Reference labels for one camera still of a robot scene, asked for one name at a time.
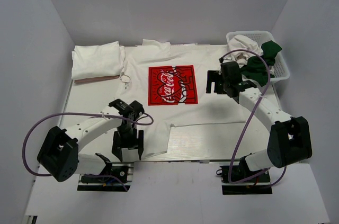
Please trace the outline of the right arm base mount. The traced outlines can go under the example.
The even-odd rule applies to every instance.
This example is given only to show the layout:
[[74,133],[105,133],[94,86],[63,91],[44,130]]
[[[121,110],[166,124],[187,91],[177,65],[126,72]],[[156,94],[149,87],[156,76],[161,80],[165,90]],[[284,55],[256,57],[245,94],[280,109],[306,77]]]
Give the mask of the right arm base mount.
[[269,195],[272,194],[270,187],[271,178],[268,172],[254,177],[242,183],[231,184],[228,180],[229,166],[220,166],[216,175],[221,178],[223,195]]

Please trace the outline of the dark green t shirt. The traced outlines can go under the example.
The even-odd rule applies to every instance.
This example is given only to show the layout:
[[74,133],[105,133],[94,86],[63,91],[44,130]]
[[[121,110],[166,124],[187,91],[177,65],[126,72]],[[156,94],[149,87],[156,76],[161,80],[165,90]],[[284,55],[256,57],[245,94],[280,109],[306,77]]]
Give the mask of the dark green t shirt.
[[[265,60],[267,66],[274,66],[275,58],[282,48],[271,40],[263,43],[261,49],[263,51],[261,57]],[[240,69],[240,72],[246,78],[258,82],[260,86],[264,86],[268,82],[266,67],[256,56],[250,57],[247,65],[243,66]]]

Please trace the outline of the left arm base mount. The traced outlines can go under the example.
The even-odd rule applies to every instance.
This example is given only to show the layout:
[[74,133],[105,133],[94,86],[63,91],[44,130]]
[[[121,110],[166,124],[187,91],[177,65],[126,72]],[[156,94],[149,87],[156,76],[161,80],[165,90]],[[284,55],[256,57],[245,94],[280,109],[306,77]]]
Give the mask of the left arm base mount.
[[133,178],[132,163],[115,163],[100,153],[81,154],[76,170],[78,191],[128,192]]

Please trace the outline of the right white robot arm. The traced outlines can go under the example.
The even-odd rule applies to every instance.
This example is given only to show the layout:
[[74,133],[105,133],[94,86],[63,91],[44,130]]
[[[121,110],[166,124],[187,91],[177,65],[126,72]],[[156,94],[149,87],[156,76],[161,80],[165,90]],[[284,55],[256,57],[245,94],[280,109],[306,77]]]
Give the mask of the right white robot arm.
[[251,181],[263,170],[283,168],[312,156],[308,121],[304,117],[292,117],[265,99],[255,83],[242,79],[238,63],[225,62],[220,70],[208,71],[206,92],[226,94],[234,99],[269,132],[265,150],[240,159],[236,174],[242,179]]

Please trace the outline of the plain white t shirt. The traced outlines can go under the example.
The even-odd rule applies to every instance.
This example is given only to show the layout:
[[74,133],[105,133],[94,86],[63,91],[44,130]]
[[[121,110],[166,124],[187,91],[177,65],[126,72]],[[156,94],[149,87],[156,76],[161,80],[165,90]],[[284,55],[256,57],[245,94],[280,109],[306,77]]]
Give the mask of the plain white t shirt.
[[[236,35],[228,41],[226,47],[226,53],[237,50],[237,49],[246,49],[250,50],[258,55],[263,55],[263,50],[258,46],[257,42],[244,35]],[[249,59],[255,57],[254,54],[248,52],[232,52],[231,54],[225,57],[226,61],[235,61],[239,64],[240,67],[247,65]]]

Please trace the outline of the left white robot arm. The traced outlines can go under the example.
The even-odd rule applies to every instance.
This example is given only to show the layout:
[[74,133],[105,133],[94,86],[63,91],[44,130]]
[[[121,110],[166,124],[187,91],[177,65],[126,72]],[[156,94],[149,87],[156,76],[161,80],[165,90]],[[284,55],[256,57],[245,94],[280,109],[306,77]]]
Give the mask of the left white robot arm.
[[38,153],[38,162],[58,182],[73,174],[93,175],[107,181],[112,175],[112,162],[101,153],[82,154],[82,149],[104,133],[114,130],[111,152],[119,161],[128,150],[144,151],[144,132],[137,129],[137,121],[145,110],[141,103],[130,104],[117,99],[99,114],[74,126],[51,128]]

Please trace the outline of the white shirt red logo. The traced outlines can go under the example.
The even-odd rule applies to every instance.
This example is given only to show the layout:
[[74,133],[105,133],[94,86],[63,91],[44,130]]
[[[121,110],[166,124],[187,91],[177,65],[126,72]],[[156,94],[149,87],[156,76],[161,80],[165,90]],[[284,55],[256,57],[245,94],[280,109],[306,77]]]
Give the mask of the white shirt red logo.
[[138,101],[154,118],[144,131],[146,159],[167,152],[170,129],[245,121],[243,108],[227,95],[206,92],[207,72],[219,70],[225,46],[172,46],[154,40],[125,52],[116,97]]

